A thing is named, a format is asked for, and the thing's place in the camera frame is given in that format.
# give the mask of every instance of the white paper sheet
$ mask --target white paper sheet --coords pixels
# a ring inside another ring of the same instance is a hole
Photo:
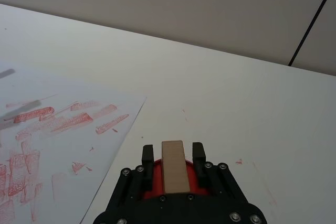
[[[144,100],[0,62],[0,224],[80,223]]]

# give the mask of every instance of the white tabletop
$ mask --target white tabletop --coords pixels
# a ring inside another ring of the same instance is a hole
[[[0,59],[147,96],[83,224],[166,140],[202,142],[268,223],[334,223],[336,77],[4,5]]]

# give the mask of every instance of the wooden block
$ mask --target wooden block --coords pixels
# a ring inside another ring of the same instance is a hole
[[[162,176],[166,194],[190,191],[182,141],[162,142]]]

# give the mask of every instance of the black line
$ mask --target black line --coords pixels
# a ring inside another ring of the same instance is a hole
[[[313,25],[314,25],[314,23],[315,23],[317,17],[319,16],[319,14],[320,14],[322,8],[323,8],[324,5],[325,5],[326,1],[327,1],[327,0],[323,0],[323,1],[322,1],[320,7],[318,8],[317,12],[315,13],[314,18],[313,18],[312,21],[310,22],[310,25],[308,26],[307,31],[305,32],[303,38],[302,38],[301,41],[300,41],[300,44],[299,44],[298,48],[295,50],[295,53],[294,53],[293,57],[291,58],[291,60],[290,60],[290,62],[289,62],[289,64],[288,64],[289,66],[292,66],[292,64],[293,64],[293,62],[294,62],[296,56],[298,55],[298,52],[300,51],[300,49],[301,49],[303,43],[305,42],[306,37],[308,36],[308,33],[310,32],[311,28],[313,27]]]

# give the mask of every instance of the screw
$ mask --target screw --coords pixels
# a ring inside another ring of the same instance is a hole
[[[138,166],[136,169],[139,173],[143,171],[143,166]]]
[[[127,224],[127,221],[125,219],[119,219],[117,224]]]
[[[261,224],[261,218],[257,215],[251,215],[250,216],[250,220],[252,221],[252,223],[254,224]]]
[[[211,167],[212,167],[212,164],[211,164],[210,162],[206,162],[206,163],[205,163],[205,167],[206,167],[206,168],[211,168]]]
[[[124,176],[129,175],[129,173],[130,173],[130,170],[128,168],[125,168],[124,170],[122,170],[122,175]]]
[[[161,202],[164,202],[166,200],[166,197],[165,196],[160,196],[159,199],[160,199]]]
[[[231,220],[233,220],[234,222],[239,222],[239,221],[241,220],[240,215],[239,215],[238,213],[236,213],[236,212],[232,212],[232,213],[230,214],[230,218],[231,218]]]
[[[221,164],[219,165],[219,167],[220,167],[220,169],[226,169],[226,168],[227,168],[227,166],[226,166],[225,164],[223,164],[223,163],[221,163]]]

